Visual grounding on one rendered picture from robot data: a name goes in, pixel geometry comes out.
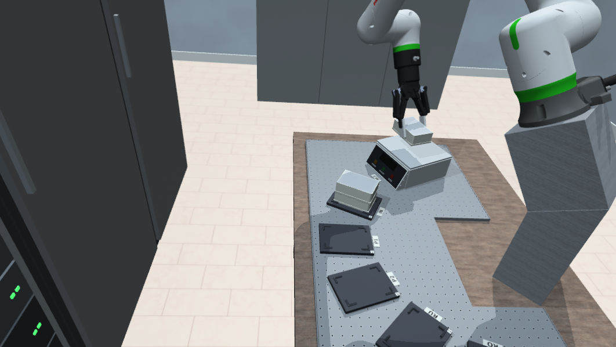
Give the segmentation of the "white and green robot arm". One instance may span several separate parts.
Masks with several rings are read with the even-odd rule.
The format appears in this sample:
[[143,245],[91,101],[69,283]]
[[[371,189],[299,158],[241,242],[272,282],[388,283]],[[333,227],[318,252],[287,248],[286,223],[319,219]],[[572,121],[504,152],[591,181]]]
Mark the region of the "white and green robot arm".
[[[357,23],[365,44],[392,43],[394,68],[421,65],[419,16],[400,10],[405,0],[372,0]],[[599,32],[601,13],[592,0],[525,0],[530,14],[508,24],[499,43],[513,91],[519,126],[569,120],[612,101],[616,75],[576,79],[572,54]]]

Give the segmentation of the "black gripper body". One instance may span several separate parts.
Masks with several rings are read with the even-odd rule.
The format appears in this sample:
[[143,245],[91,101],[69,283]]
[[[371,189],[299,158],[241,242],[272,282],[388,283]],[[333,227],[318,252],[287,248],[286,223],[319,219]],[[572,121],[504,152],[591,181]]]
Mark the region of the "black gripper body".
[[401,95],[405,97],[407,89],[411,88],[410,97],[415,97],[413,88],[417,87],[418,91],[421,88],[419,84],[419,66],[400,68],[397,70],[397,76]]

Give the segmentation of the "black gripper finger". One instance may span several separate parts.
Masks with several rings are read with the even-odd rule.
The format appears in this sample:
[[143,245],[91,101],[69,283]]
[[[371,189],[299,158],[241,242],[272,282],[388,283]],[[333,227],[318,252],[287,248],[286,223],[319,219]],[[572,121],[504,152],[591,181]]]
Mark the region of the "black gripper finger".
[[429,102],[427,98],[427,86],[421,86],[419,90],[420,95],[419,95],[417,87],[414,87],[413,90],[415,92],[416,97],[412,97],[412,100],[414,100],[414,103],[420,115],[419,121],[422,124],[424,124],[424,126],[426,126],[426,115],[430,113]]
[[396,90],[392,90],[392,96],[393,96],[392,117],[398,119],[400,138],[404,138],[406,137],[406,132],[405,132],[405,119],[403,118],[404,118],[407,102],[410,97],[411,88],[407,89],[407,93],[405,97],[401,95],[401,99],[400,99],[400,91],[401,91],[400,88]]

